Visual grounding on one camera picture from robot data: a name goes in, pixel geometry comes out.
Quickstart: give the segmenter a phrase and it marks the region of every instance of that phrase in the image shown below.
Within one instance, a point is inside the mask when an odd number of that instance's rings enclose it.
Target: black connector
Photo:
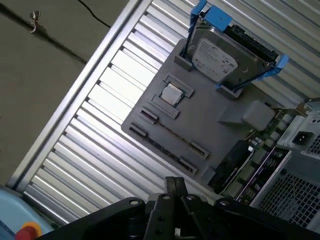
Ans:
[[[278,54],[275,51],[266,48],[253,37],[246,34],[246,31],[238,25],[227,26],[223,33],[257,55],[262,60],[268,63],[276,63]]]

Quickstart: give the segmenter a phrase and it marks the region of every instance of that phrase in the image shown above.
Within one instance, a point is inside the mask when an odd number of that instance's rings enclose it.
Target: blue plastic tab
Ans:
[[[260,74],[257,77],[258,81],[261,81],[262,79],[270,76],[277,75],[278,73],[281,72],[282,68],[286,65],[286,63],[289,61],[288,55],[283,55],[279,61],[276,63],[275,67],[270,68],[268,71]]]
[[[281,72],[281,70],[284,68],[284,66],[287,64],[288,61],[289,61],[288,55],[283,55],[279,59],[279,61],[276,63],[276,65],[274,67],[270,68],[268,71],[265,71],[265,72],[261,73],[258,76],[255,76],[255,77],[253,77],[253,78],[251,78],[249,80],[244,81],[243,83],[240,83],[239,85],[235,86],[231,90],[232,91],[237,91],[239,89],[242,89],[244,86],[246,86],[247,84],[251,83],[254,80],[261,81],[266,77],[277,75],[278,73]]]
[[[206,6],[206,4],[207,0],[200,0],[199,3],[196,6],[194,6],[194,8],[191,10],[189,33],[190,31],[193,31],[193,28],[197,23],[199,14],[201,13],[202,9]]]
[[[231,23],[232,17],[226,14],[217,6],[213,5],[206,13],[204,20],[223,32],[227,28],[229,23]]]

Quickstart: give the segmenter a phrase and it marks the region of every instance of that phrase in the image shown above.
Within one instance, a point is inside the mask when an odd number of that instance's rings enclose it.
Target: ribbed metal panel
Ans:
[[[213,201],[214,193],[120,128],[175,44],[187,36],[189,12],[197,2],[131,0],[125,9],[130,18],[121,14],[92,57],[99,63],[85,68],[8,185],[23,173],[17,190],[62,224],[126,197],[146,200],[163,191],[165,176],[185,177],[190,192]],[[211,3],[266,46],[289,55],[284,70],[254,83],[258,88],[285,107],[320,96],[319,2]]]

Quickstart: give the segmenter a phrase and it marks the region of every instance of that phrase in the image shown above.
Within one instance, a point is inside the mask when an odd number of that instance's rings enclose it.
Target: white sticker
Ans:
[[[215,82],[220,82],[238,67],[234,58],[206,38],[200,40],[192,63]]]

